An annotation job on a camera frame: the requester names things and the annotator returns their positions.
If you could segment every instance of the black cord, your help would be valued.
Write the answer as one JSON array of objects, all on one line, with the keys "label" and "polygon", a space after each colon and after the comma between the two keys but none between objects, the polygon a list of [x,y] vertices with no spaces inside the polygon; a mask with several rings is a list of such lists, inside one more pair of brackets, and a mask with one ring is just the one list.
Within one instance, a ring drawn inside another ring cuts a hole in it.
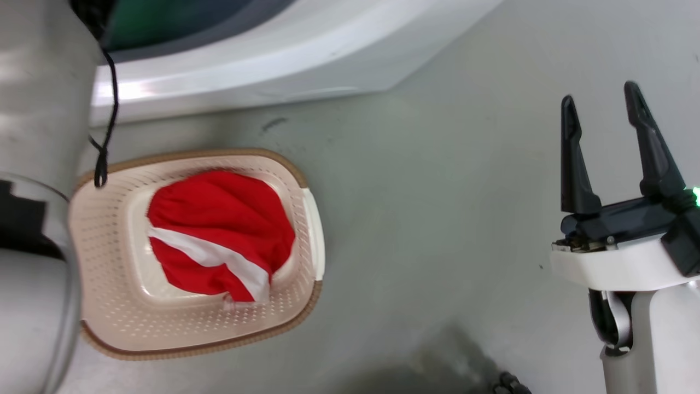
[{"label": "black cord", "polygon": [[114,104],[112,105],[112,116],[109,118],[109,124],[107,125],[107,134],[104,136],[102,145],[98,144],[97,141],[90,136],[90,144],[92,144],[99,152],[97,163],[94,165],[94,186],[98,189],[103,188],[104,185],[107,184],[107,146],[109,145],[109,140],[112,138],[112,129],[114,129],[114,123],[117,121],[117,112],[119,111],[117,69],[114,66],[114,60],[112,60],[109,53],[102,49],[102,54],[104,55],[104,58],[107,59],[107,64],[109,64],[109,69],[112,72],[112,96],[114,96]]}]

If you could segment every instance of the laundry basket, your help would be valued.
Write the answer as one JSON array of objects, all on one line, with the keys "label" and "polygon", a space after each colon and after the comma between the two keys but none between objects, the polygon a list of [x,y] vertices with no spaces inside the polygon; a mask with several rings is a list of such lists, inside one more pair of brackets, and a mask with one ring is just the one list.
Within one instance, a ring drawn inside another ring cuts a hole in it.
[{"label": "laundry basket", "polygon": [[[296,233],[289,260],[273,275],[269,301],[224,308],[222,295],[170,285],[148,241],[146,210],[159,188],[207,170],[265,181]],[[301,172],[264,149],[194,151],[112,165],[96,189],[84,176],[69,223],[83,281],[83,337],[121,360],[209,353],[249,344],[299,325],[321,293],[325,267],[319,212]]]}]

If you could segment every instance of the red fabric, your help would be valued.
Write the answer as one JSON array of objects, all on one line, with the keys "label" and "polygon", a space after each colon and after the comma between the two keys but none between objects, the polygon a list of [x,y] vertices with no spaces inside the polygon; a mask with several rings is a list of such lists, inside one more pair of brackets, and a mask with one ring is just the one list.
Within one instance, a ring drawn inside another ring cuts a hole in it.
[{"label": "red fabric", "polygon": [[[258,179],[215,170],[155,192],[147,217],[153,227],[178,231],[242,254],[266,270],[270,280],[289,258],[295,234],[277,193]],[[253,301],[226,265],[204,267],[185,253],[150,238],[168,281],[188,292],[229,292]]]}]

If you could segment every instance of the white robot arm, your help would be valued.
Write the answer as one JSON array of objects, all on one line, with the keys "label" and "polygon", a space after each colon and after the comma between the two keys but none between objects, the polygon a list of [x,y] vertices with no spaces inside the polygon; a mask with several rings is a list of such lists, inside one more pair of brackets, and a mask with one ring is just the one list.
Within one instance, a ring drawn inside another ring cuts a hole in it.
[{"label": "white robot arm", "polygon": [[634,82],[624,86],[637,130],[642,197],[602,206],[588,179],[571,96],[561,104],[561,222],[555,274],[589,288],[608,394],[698,390],[700,208]]}]

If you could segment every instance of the gray floor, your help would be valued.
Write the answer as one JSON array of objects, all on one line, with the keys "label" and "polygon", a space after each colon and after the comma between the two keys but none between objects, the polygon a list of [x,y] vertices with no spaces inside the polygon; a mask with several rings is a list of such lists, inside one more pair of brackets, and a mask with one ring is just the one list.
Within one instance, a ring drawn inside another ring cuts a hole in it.
[{"label": "gray floor", "polygon": [[387,393],[368,382],[443,327],[535,393],[604,392],[586,289],[548,264],[562,216],[559,102],[575,96],[604,203],[638,195],[626,79],[698,184],[699,11],[692,0],[507,1],[386,94],[120,127],[113,162],[264,147],[299,165],[327,237],[323,294],[292,332],[222,353],[119,362],[80,343],[60,393]]}]

